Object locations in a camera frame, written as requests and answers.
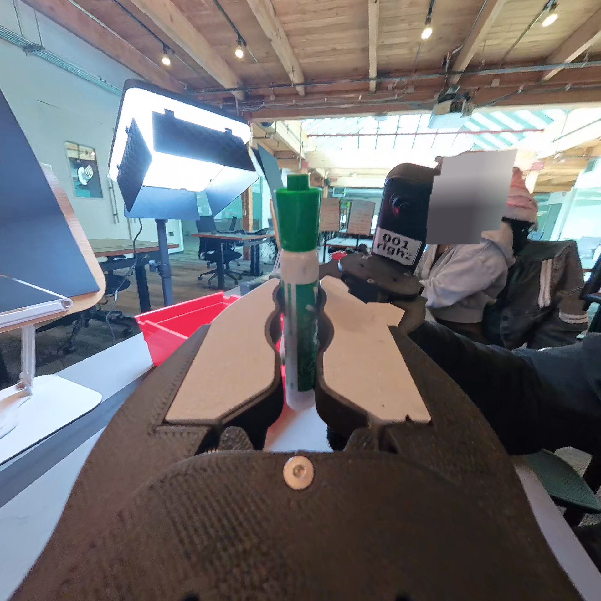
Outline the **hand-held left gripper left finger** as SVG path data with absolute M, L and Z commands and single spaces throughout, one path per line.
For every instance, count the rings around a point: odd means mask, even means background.
M 272 278 L 234 301 L 208 326 L 165 415 L 169 425 L 231 425 L 267 431 L 280 417 L 281 281 Z

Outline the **studio light panel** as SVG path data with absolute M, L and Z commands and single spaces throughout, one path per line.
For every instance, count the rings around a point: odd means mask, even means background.
M 230 112 L 138 79 L 124 82 L 109 178 L 131 219 L 197 220 L 217 214 L 265 177 L 281 187 L 277 161 L 250 149 L 251 128 Z

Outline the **black office chair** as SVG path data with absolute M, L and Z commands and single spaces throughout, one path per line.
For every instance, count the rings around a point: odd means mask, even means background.
M 200 274 L 199 281 L 208 276 L 205 287 L 208 289 L 225 289 L 226 278 L 230 279 L 234 285 L 238 285 L 242 274 L 232 272 L 229 268 L 230 262 L 238 262 L 241 254 L 235 250 L 234 242 L 217 238 L 217 229 L 212 216 L 201 216 L 196 221 L 198 234 L 211 234 L 211 237 L 199 237 L 198 258 L 207 263 L 207 267 L 215 264 L 216 268 Z

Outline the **ceiling mounted heater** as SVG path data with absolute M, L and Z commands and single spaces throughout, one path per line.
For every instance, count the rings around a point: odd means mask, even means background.
M 432 130 L 459 128 L 470 119 L 474 107 L 469 93 L 452 87 L 438 96 L 427 127 Z

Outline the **wooden top desk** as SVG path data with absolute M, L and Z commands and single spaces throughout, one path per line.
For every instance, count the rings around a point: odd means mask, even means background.
M 127 239 L 92 239 L 90 245 L 105 277 L 105 295 L 114 295 L 129 286 L 134 276 L 141 313 L 152 309 L 148 270 L 158 274 L 159 244 Z
M 192 233 L 191 236 L 198 239 L 201 236 L 211 237 L 211 234 Z M 240 260 L 242 260 L 242 258 L 243 258 L 242 256 L 238 260 L 238 262 L 232 261 L 229 264 L 229 268 L 231 269 L 232 272 L 237 272 L 237 273 L 242 274 L 241 279 L 243 279 L 246 276 L 260 277 L 264 274 L 264 270 L 263 270 L 262 262 L 261 262 L 261 248 L 262 248 L 262 245 L 275 241 L 276 237 L 275 237 L 275 233 L 273 231 L 265 230 L 265 231 L 260 231 L 258 233 L 257 232 L 248 233 L 248 232 L 243 232 L 243 231 L 217 231 L 216 237 L 221 238 L 221 239 L 227 239 L 227 240 L 234 242 L 235 250 L 237 252 L 239 252 L 241 255 L 243 255 L 243 252 L 242 252 L 243 250 L 249 251 L 249 260 L 248 260 L 249 267 L 246 270 L 235 271 L 230 267 L 231 263 L 233 263 L 235 266 L 240 266 Z M 215 268 L 216 268 L 215 264 L 212 264 L 212 265 L 210 265 L 210 267 L 206 267 L 204 272 L 202 272 L 201 274 L 204 274 L 207 271 L 213 270 Z M 208 276 L 203 277 L 202 281 L 204 282 L 204 285 L 207 282 L 207 280 L 208 280 Z

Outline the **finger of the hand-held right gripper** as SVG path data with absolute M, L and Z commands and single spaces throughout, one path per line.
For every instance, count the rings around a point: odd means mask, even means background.
M 370 302 L 368 307 L 375 319 L 386 325 L 399 325 L 405 310 L 390 303 Z

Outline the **red plastic bin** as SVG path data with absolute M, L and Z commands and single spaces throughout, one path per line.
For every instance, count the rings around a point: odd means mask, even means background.
M 271 334 L 265 334 L 266 320 L 273 312 L 275 285 L 265 282 L 244 297 L 225 296 L 220 291 L 190 301 L 163 307 L 135 317 L 155 366 L 161 365 L 201 326 L 216 322 L 216 331 L 232 347 L 259 348 L 260 361 L 269 356 Z

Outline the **green mesh office chair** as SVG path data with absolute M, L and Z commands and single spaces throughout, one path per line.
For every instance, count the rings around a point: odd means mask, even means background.
M 538 478 L 547 495 L 571 527 L 600 526 L 600 451 L 585 461 L 572 447 L 518 455 Z

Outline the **black light stand pole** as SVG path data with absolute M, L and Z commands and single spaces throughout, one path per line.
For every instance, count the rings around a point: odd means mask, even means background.
M 164 306 L 171 306 L 174 303 L 172 270 L 169 262 L 168 240 L 167 240 L 167 220 L 155 219 L 157 229 L 157 241 L 159 244 L 159 264 L 158 272 L 162 282 L 162 295 Z

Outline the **black board with wooden edge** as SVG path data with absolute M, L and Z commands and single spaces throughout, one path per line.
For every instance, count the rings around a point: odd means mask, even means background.
M 1 94 L 1 331 L 87 310 L 105 289 L 69 199 Z

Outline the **green dry erase marker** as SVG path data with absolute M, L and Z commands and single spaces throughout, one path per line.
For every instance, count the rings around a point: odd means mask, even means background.
M 287 186 L 277 190 L 275 199 L 281 242 L 285 399 L 295 411 L 315 404 L 320 201 L 321 192 L 310 187 L 304 174 L 289 175 Z

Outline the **wall poster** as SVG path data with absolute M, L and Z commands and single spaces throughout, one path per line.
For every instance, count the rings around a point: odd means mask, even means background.
M 102 199 L 103 191 L 95 148 L 71 141 L 65 141 L 64 148 L 74 196 Z

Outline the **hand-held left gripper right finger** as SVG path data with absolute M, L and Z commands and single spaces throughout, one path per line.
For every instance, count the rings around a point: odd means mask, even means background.
M 317 358 L 316 407 L 338 434 L 379 432 L 407 422 L 429 424 L 430 412 L 397 346 L 392 327 L 342 280 L 320 281 L 323 342 Z

